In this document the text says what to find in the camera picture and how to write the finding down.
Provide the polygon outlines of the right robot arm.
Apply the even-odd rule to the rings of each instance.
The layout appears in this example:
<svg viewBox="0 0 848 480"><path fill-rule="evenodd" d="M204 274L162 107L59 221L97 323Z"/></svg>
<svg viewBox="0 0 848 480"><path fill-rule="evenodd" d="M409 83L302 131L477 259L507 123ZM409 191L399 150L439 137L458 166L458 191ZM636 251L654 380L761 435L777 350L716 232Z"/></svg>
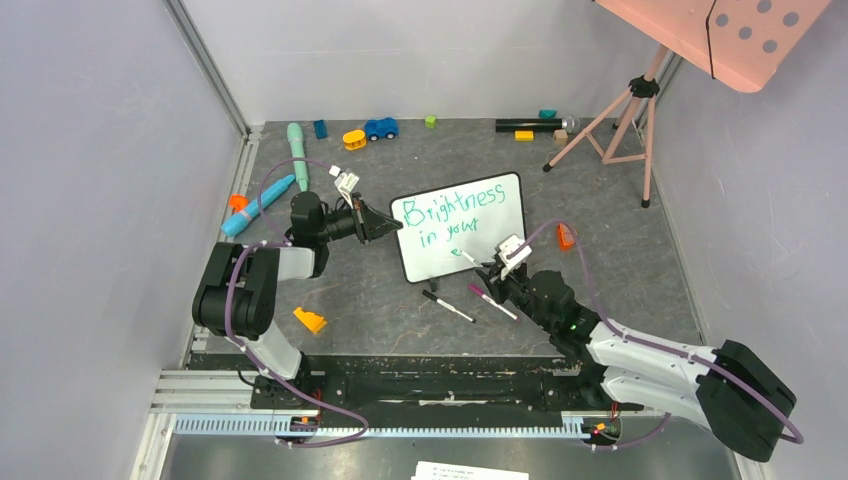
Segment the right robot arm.
<svg viewBox="0 0 848 480"><path fill-rule="evenodd" d="M788 426L796 395L747 345L687 345L634 331L579 303L556 271L500 270L485 263L474 271L496 303L511 303L560 354L582 361L577 392L585 405L661 410L709 429L733 452L761 463L779 441L800 440Z"/></svg>

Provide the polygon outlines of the white whiteboard black frame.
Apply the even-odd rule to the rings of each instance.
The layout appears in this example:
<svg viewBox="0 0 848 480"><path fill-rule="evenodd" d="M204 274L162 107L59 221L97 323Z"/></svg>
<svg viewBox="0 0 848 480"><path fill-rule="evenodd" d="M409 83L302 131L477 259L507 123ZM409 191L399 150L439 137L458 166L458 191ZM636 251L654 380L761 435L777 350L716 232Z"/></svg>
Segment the white whiteboard black frame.
<svg viewBox="0 0 848 480"><path fill-rule="evenodd" d="M389 210L403 223L397 242L410 284L471 269L459 250L487 262L504 239L527 235L522 181L514 171L399 196Z"/></svg>

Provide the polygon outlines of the green whiteboard marker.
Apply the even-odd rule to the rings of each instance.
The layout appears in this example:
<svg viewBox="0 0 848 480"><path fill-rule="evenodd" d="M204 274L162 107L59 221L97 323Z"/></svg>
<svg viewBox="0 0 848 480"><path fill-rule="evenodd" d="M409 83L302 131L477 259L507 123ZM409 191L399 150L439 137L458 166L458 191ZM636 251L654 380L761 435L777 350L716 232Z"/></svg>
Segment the green whiteboard marker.
<svg viewBox="0 0 848 480"><path fill-rule="evenodd" d="M467 253L466 251L459 250L459 252L460 252L461 256L463 258L465 258L466 260L468 260L475 268L482 267L482 264L478 260L476 260L473 256L471 256L469 253Z"/></svg>

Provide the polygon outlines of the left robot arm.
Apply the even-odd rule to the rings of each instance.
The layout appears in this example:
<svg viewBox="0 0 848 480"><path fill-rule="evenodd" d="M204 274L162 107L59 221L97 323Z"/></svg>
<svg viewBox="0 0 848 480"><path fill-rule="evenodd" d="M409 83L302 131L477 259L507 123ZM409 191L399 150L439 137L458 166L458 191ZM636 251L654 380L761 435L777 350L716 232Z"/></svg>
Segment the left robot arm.
<svg viewBox="0 0 848 480"><path fill-rule="evenodd" d="M215 244L192 302L195 325L223 337L254 361L259 374L276 380L275 392L290 407L314 394L305 360L274 323L277 286L286 280L319 277L329 259L328 244L354 236L368 244L403 224L368 206L361 195L335 209L314 192L291 200L289 245Z"/></svg>

